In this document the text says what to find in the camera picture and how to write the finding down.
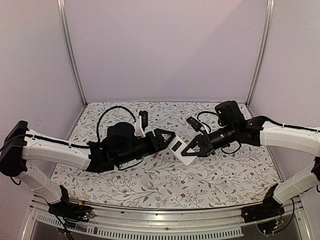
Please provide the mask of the white red remote control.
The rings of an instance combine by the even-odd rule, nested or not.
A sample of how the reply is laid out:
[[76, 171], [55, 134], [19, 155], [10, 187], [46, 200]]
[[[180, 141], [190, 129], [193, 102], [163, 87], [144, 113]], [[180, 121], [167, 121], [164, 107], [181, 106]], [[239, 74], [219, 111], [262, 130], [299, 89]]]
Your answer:
[[196, 156], [183, 156], [182, 151], [187, 147], [187, 144], [179, 136], [175, 136], [168, 145], [168, 150], [179, 159], [184, 165], [189, 166], [197, 158]]

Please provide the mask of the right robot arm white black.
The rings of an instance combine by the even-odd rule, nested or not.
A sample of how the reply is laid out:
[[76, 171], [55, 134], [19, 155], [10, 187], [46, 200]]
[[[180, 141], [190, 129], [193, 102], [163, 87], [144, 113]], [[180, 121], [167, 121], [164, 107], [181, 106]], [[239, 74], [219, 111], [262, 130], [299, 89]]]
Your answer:
[[228, 147], [233, 142], [256, 147], [281, 147], [314, 156], [313, 164], [268, 190], [258, 208], [262, 218], [269, 218], [278, 210], [278, 206], [320, 184], [319, 129], [278, 123], [266, 116], [245, 119], [234, 100], [218, 104], [215, 111], [220, 128], [211, 133], [201, 131], [200, 123], [193, 117], [187, 119], [200, 134], [181, 151], [182, 156], [208, 157], [214, 155], [215, 150]]

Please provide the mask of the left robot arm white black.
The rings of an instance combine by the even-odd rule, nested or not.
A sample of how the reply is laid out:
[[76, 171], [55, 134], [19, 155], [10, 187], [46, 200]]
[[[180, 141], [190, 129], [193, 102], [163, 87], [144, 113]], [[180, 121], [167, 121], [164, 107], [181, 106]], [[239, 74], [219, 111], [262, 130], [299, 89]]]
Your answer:
[[68, 191], [53, 183], [32, 161], [68, 165], [89, 173], [125, 170], [126, 163], [165, 150], [176, 137], [173, 131], [156, 128], [145, 132], [147, 111], [140, 111], [134, 124], [118, 122], [110, 126], [106, 138], [96, 142], [74, 143], [50, 138], [28, 128], [28, 122], [19, 121], [5, 138], [0, 149], [0, 172], [25, 183], [63, 216], [74, 213]]

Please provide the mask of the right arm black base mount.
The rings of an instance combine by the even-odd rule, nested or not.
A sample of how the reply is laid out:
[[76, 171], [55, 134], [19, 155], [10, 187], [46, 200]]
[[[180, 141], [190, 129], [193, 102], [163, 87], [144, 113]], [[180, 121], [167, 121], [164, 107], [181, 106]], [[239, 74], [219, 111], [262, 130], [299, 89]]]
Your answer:
[[250, 205], [241, 209], [241, 217], [245, 223], [264, 220], [267, 218], [276, 217], [285, 213], [282, 203], [278, 203], [274, 198], [274, 191], [279, 184], [273, 185], [265, 197], [262, 203], [256, 205]]

